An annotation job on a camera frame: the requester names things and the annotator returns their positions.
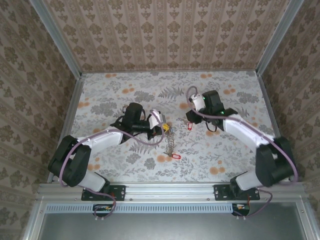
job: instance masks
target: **floral wallpaper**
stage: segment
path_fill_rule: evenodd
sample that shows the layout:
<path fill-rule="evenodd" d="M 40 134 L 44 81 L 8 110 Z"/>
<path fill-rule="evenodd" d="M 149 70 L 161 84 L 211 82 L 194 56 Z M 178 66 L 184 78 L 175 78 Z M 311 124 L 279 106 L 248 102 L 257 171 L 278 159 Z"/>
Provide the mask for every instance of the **floral wallpaper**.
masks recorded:
<path fill-rule="evenodd" d="M 29 1 L 0 1 L 0 239 L 20 239 L 75 79 Z"/>
<path fill-rule="evenodd" d="M 166 135 L 158 146 L 133 139 L 91 156 L 88 169 L 112 182 L 220 182 L 255 168 L 255 154 L 232 135 L 210 132 L 205 123 L 187 129 L 186 90 L 219 92 L 226 108 L 267 134 L 272 124 L 254 71 L 87 73 L 77 107 L 72 135 L 88 136 L 107 128 L 123 115 L 122 108 L 140 103 L 146 112 L 161 111 L 173 130 L 171 158 Z M 138 136 L 147 141 L 146 134 Z"/>
<path fill-rule="evenodd" d="M 44 0 L 83 72 L 255 69 L 289 0 Z"/>
<path fill-rule="evenodd" d="M 305 0 L 262 76 L 320 220 L 320 1 Z"/>

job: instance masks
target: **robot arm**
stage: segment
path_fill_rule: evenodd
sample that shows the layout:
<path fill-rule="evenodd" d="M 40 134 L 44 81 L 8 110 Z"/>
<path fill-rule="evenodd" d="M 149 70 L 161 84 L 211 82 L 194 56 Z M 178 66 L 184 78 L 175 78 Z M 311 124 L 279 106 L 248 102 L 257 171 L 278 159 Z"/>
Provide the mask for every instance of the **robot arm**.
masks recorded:
<path fill-rule="evenodd" d="M 293 174 L 293 170 L 285 157 L 269 141 L 262 138 L 261 135 L 274 142 L 290 159 L 293 159 L 287 139 L 284 137 L 274 138 L 254 127 L 252 127 L 254 130 L 252 130 L 242 124 L 241 122 L 245 122 L 245 120 L 235 110 L 231 108 L 225 109 L 218 92 L 215 90 L 203 94 L 194 94 L 189 100 L 194 104 L 195 110 L 199 113 L 239 119 L 239 121 L 228 118 L 208 119 L 197 115 L 192 110 L 186 113 L 187 119 L 191 123 L 199 124 L 202 121 L 206 121 L 208 124 L 210 122 L 216 128 L 237 137 L 255 153 L 255 171 L 244 172 L 230 180 L 230 188 L 235 196 L 251 188 L 260 186 L 270 187 Z"/>
<path fill-rule="evenodd" d="M 144 118 L 146 118 L 143 107 L 138 103 L 132 102 L 126 107 L 124 116 L 121 116 L 110 127 L 101 131 L 104 134 L 95 133 L 78 138 L 71 135 L 64 137 L 49 163 L 49 171 L 55 176 L 59 176 L 70 150 L 80 141 L 87 139 L 76 148 L 74 154 L 70 157 L 64 168 L 62 180 L 70 187 L 79 185 L 95 192 L 107 193 L 110 182 L 99 174 L 87 170 L 89 159 L 106 148 L 122 144 L 130 139 L 129 136 L 122 132 L 109 132 L 110 130 L 119 129 L 130 135 L 147 133 L 148 140 L 154 136 L 161 135 L 161 127 L 159 127 L 156 117 L 161 123 L 165 123 L 165 116 L 153 110 L 156 117 L 150 114 L 147 119 L 140 120 L 142 112 L 144 113 Z"/>

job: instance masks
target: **metal grille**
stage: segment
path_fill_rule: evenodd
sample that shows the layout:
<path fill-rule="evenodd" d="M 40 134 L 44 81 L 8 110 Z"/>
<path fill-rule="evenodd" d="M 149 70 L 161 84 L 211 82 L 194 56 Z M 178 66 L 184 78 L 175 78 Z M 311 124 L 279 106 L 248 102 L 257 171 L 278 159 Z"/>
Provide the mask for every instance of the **metal grille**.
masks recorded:
<path fill-rule="evenodd" d="M 57 213 L 93 213 L 92 203 L 85 204 L 63 204 L 50 203 L 46 206 L 46 214 Z M 140 203 L 118 203 L 114 213 L 140 213 L 140 214 L 181 214 L 181 213 L 232 213 L 231 203 L 201 203 L 201 204 L 140 204 Z"/>

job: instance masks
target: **red key tag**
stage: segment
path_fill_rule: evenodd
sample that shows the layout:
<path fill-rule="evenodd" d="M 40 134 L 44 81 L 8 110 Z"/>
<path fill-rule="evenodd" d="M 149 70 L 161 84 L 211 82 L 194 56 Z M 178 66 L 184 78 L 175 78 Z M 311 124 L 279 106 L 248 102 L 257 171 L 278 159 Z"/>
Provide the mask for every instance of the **red key tag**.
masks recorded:
<path fill-rule="evenodd" d="M 191 131 L 191 129 L 192 129 L 192 122 L 189 122 L 188 123 L 188 130 Z"/>
<path fill-rule="evenodd" d="M 172 156 L 171 156 L 173 159 L 181 159 L 181 156 L 180 155 L 178 155 L 178 154 L 172 154 Z"/>

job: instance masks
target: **floral tablecloth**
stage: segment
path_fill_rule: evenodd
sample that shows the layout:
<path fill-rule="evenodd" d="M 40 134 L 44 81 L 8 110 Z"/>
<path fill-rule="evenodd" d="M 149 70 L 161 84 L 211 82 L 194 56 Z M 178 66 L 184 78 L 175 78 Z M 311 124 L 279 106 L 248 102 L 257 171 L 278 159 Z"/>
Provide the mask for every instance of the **floral tablecloth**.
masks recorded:
<path fill-rule="evenodd" d="M 174 153 L 168 139 L 146 146 L 133 139 L 91 156 L 88 169 L 111 182 L 223 182 L 252 170 L 255 155 L 232 135 L 210 132 L 204 122 L 187 129 L 186 90 L 219 92 L 225 108 L 233 108 L 249 123 L 273 135 L 271 121 L 254 71 L 88 73 L 78 103 L 72 135 L 83 137 L 107 128 L 122 115 L 122 107 L 140 103 L 157 109 L 174 133 Z M 147 141 L 146 134 L 138 136 Z"/>

